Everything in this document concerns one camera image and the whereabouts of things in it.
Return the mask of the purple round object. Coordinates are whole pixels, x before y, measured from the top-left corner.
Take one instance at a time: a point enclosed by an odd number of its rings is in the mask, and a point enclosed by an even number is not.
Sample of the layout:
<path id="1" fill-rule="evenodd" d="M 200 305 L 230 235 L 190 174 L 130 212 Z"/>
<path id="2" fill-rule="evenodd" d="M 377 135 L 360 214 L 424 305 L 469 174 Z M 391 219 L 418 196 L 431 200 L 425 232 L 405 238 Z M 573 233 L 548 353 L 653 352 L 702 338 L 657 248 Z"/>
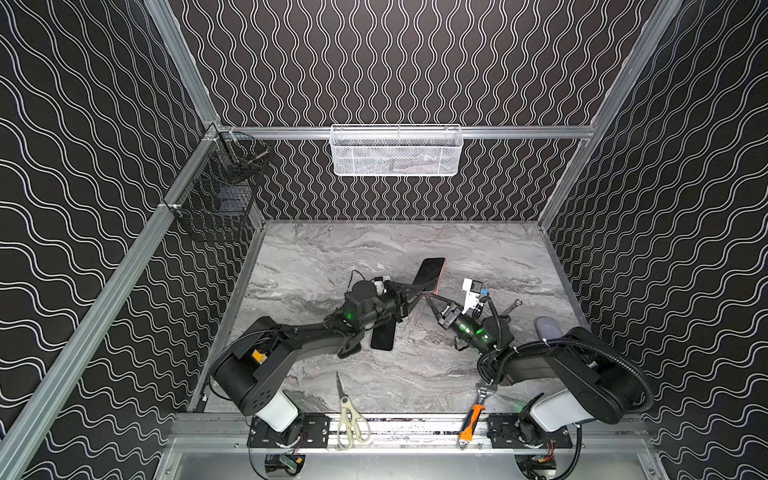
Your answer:
<path id="1" fill-rule="evenodd" d="M 564 332 L 557 321 L 551 317 L 537 317 L 534 320 L 534 327 L 540 340 L 552 340 L 564 336 Z"/>

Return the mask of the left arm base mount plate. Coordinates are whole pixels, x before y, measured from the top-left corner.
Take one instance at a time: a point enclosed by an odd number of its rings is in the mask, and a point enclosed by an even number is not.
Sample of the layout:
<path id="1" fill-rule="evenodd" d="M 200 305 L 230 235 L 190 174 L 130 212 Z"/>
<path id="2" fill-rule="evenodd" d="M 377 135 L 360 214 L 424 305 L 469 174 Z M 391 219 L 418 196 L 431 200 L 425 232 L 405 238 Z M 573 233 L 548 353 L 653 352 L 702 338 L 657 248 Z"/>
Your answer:
<path id="1" fill-rule="evenodd" d="M 249 448 L 261 449 L 326 448 L 330 423 L 331 418 L 322 413 L 300 413 L 284 431 L 278 432 L 266 421 L 254 416 L 247 445 Z"/>

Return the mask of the beige handled scissors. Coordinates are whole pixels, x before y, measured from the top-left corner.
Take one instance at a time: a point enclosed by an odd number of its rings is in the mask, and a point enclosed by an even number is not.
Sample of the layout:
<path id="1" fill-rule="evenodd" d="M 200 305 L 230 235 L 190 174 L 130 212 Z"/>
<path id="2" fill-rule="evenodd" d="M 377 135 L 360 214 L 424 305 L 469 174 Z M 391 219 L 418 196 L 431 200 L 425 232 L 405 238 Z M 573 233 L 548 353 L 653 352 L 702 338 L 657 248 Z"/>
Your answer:
<path id="1" fill-rule="evenodd" d="M 340 374 L 336 373 L 335 377 L 339 396 L 337 446 L 340 450 L 349 450 L 357 444 L 369 443 L 372 432 L 368 420 L 358 412 L 344 390 Z"/>

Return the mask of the yellow rectangular block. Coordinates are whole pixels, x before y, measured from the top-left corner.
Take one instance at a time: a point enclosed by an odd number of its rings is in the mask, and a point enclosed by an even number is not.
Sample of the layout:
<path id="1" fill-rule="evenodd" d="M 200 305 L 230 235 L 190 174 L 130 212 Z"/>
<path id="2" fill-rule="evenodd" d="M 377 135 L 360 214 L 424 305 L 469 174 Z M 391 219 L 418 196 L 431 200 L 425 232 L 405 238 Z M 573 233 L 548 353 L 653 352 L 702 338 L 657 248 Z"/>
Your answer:
<path id="1" fill-rule="evenodd" d="M 264 360 L 266 359 L 266 355 L 259 352 L 258 350 L 254 350 L 251 354 L 252 358 L 259 364 L 262 364 Z"/>

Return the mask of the orange handled adjustable wrench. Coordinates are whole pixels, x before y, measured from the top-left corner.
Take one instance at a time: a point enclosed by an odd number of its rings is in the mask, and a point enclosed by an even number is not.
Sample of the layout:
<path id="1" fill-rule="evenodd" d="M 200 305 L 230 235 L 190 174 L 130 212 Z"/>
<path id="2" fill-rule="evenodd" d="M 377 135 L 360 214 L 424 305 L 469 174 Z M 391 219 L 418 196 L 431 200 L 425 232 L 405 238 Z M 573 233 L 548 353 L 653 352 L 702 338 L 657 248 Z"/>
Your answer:
<path id="1" fill-rule="evenodd" d="M 475 401 L 465 417 L 458 435 L 457 446 L 460 450 L 466 449 L 472 442 L 480 415 L 485 409 L 485 402 L 497 392 L 497 389 L 496 385 L 488 383 L 476 385 Z"/>

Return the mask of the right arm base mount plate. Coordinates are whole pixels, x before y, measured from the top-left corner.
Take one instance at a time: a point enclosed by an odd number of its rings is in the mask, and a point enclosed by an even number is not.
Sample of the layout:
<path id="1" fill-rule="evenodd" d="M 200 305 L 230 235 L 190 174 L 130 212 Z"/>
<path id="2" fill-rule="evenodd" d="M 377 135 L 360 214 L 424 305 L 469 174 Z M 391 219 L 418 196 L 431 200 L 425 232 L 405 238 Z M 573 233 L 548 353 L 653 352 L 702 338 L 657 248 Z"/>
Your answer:
<path id="1" fill-rule="evenodd" d="M 518 414 L 490 414 L 487 437 L 494 449 L 570 449 L 573 441 L 566 427 L 546 432 Z"/>

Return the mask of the phone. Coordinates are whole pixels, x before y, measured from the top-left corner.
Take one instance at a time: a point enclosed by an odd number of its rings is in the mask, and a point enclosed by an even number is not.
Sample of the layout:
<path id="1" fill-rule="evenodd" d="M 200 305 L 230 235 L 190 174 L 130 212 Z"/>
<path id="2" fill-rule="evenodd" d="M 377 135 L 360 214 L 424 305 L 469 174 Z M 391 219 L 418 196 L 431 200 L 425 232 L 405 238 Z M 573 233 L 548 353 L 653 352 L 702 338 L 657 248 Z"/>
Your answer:
<path id="1" fill-rule="evenodd" d="M 422 261 L 413 280 L 413 286 L 419 292 L 436 293 L 444 270 L 444 257 L 431 257 Z"/>

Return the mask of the black smartphone green case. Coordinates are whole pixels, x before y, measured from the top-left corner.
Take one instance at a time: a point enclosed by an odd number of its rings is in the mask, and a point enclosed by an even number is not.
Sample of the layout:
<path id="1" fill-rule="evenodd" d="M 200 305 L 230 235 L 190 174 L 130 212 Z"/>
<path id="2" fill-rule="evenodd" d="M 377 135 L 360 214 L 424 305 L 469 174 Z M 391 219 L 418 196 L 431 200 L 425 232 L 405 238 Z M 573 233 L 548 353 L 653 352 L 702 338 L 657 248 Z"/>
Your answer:
<path id="1" fill-rule="evenodd" d="M 370 348 L 373 350 L 392 351 L 396 329 L 397 321 L 395 319 L 377 322 L 372 330 Z"/>

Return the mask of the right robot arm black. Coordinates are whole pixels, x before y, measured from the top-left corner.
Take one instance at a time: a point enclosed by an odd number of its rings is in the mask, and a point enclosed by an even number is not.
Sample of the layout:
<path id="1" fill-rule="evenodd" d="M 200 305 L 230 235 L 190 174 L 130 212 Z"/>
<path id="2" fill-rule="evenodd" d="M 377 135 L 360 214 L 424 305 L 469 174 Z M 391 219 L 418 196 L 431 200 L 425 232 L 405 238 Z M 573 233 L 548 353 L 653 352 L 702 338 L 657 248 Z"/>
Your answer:
<path id="1" fill-rule="evenodd" d="M 491 311 L 483 321 L 445 297 L 427 293 L 424 298 L 438 324 L 455 334 L 457 349 L 479 354 L 476 369 L 487 391 L 547 378 L 562 383 L 562 390 L 534 397 L 518 414 L 517 428 L 529 442 L 569 424 L 616 424 L 625 414 L 646 412 L 653 405 L 645 373 L 583 327 L 548 332 L 551 320 L 539 317 L 539 339 L 515 345 L 489 297 L 481 299 Z"/>

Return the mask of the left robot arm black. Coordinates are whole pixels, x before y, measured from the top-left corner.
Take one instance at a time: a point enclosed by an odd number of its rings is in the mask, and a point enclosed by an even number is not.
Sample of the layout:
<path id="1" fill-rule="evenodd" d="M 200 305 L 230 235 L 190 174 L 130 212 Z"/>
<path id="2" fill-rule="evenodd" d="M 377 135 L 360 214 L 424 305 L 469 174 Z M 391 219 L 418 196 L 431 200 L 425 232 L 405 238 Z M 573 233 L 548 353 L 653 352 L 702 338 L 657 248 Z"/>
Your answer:
<path id="1" fill-rule="evenodd" d="M 257 417 L 277 433 L 290 431 L 300 412 L 281 385 L 295 363 L 320 355 L 344 359 L 357 353 L 370 326 L 407 317 L 438 284 L 438 277 L 414 284 L 383 277 L 360 280 L 345 292 L 341 306 L 318 323 L 288 325 L 261 317 L 219 353 L 210 373 L 244 416 Z"/>

